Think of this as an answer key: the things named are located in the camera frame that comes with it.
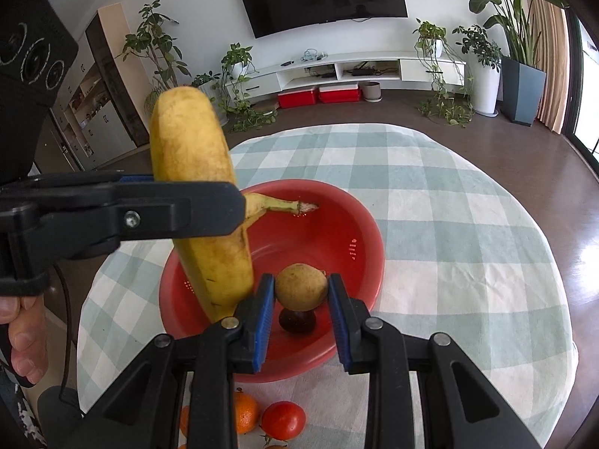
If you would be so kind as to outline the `left hand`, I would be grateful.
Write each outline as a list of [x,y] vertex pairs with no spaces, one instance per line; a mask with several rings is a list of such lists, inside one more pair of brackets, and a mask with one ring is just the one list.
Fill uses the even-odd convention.
[[12,367],[37,384],[49,366],[44,297],[2,297],[0,310],[1,323],[8,325]]

